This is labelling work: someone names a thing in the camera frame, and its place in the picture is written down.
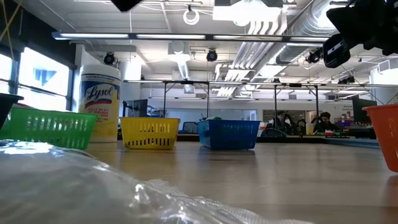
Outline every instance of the clear plastic bag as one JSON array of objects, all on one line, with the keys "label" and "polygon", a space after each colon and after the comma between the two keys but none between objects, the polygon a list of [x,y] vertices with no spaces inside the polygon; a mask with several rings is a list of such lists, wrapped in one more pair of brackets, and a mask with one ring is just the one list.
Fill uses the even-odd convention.
[{"label": "clear plastic bag", "polygon": [[45,143],[5,142],[0,170],[1,223],[302,223],[190,198],[162,180],[141,182]]}]

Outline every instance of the window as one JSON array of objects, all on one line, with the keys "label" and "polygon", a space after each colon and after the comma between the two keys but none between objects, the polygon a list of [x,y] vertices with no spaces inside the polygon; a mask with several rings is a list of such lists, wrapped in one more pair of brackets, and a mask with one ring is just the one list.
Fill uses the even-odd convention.
[{"label": "window", "polygon": [[51,91],[62,96],[68,92],[69,68],[34,50],[21,54],[19,83]]},{"label": "window", "polygon": [[19,103],[41,110],[65,111],[67,105],[67,99],[63,96],[39,93],[28,88],[18,88],[18,95],[24,97],[24,100],[19,101]]},{"label": "window", "polygon": [[70,69],[32,49],[21,54],[20,103],[42,110],[65,110]]},{"label": "window", "polygon": [[9,93],[8,83],[0,81],[0,93]]},{"label": "window", "polygon": [[0,93],[9,93],[12,59],[0,54]]}]

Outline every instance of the desk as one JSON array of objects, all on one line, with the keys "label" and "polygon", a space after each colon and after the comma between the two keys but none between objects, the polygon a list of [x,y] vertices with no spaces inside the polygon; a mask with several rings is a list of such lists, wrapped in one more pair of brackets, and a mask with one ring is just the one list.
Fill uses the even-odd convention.
[{"label": "desk", "polygon": [[398,175],[380,150],[329,144],[257,143],[253,151],[211,151],[177,142],[173,151],[87,150],[140,180],[167,180],[265,218],[314,223],[398,223]]}]

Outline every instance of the orange basket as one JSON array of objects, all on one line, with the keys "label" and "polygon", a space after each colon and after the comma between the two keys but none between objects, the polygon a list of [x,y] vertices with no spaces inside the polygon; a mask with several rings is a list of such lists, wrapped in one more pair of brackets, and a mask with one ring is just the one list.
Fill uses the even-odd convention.
[{"label": "orange basket", "polygon": [[387,166],[398,172],[398,104],[363,108],[371,118]]}]

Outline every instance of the person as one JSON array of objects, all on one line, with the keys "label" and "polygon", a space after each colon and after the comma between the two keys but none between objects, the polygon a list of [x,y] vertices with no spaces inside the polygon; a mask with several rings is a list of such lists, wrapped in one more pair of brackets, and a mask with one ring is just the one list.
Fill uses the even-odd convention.
[{"label": "person", "polygon": [[272,119],[272,122],[267,124],[266,129],[267,128],[278,129],[285,134],[295,134],[295,123],[292,117],[285,111],[279,111],[277,113],[276,121],[275,118]]},{"label": "person", "polygon": [[306,129],[305,129],[305,125],[306,125],[306,124],[307,124],[307,123],[305,122],[305,119],[300,119],[300,120],[297,122],[297,134],[298,134],[298,135],[303,136],[303,135],[306,134]]},{"label": "person", "polygon": [[323,112],[321,115],[321,121],[315,125],[313,132],[314,133],[324,133],[326,130],[337,132],[340,129],[330,122],[330,113]]}]

